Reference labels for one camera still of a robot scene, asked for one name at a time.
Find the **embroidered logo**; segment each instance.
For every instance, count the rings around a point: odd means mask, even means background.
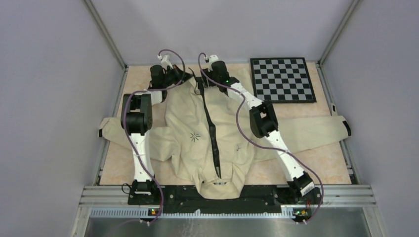
[[[201,137],[198,133],[191,133],[191,142],[199,141],[198,137]]]

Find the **cloth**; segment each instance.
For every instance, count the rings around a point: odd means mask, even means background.
[[[250,80],[246,70],[230,73],[239,80]],[[208,199],[238,198],[246,174],[253,162],[276,158],[270,150],[259,149],[246,141],[237,130],[235,115],[239,103],[221,93],[217,87],[205,90],[205,99],[220,153],[221,178],[215,172],[208,123],[202,97],[190,79],[168,93],[167,127],[150,130],[150,157],[171,158],[175,174],[191,180],[198,192]],[[348,137],[342,116],[295,118],[278,120],[281,136],[292,153],[313,149]],[[270,146],[253,136],[249,112],[242,109],[239,123],[253,141]],[[120,118],[105,118],[101,123],[103,136],[131,149],[120,126]]]

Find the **black and white checkered board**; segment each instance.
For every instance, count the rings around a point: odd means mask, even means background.
[[[314,103],[304,58],[251,58],[254,95],[272,103]]]

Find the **gray wall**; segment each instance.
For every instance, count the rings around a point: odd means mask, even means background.
[[[419,1],[361,3],[326,63],[361,179],[390,236],[419,225]]]
[[[351,0],[93,0],[127,64],[156,62],[162,48],[188,62],[201,51],[318,60]]]
[[[0,3],[0,236],[63,237],[121,68],[81,0]]]

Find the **table surface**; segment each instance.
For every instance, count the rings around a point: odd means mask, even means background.
[[[199,75],[198,65],[186,65]],[[274,104],[277,118],[291,119],[315,116],[330,116],[329,107],[317,73],[315,63],[308,62],[307,68],[310,74],[316,103],[300,104]],[[227,64],[229,72],[246,69],[249,73],[250,65]],[[250,80],[241,80],[243,86],[250,92],[253,88]],[[123,94],[143,90],[150,82],[150,66],[131,66],[128,70]],[[119,105],[118,116],[121,114],[122,101]],[[166,126],[165,121],[166,103],[153,106],[153,126]],[[332,143],[323,147],[295,153],[295,155],[307,166],[312,168],[322,179],[324,184],[350,184],[349,174],[346,168],[340,144]],[[192,181],[177,178],[171,160],[164,162],[152,160],[157,180],[162,185],[192,185]],[[103,167],[101,185],[131,184],[134,177],[134,164],[132,151],[113,142],[110,143]],[[276,159],[254,163],[247,174],[245,184],[286,184],[284,173]]]

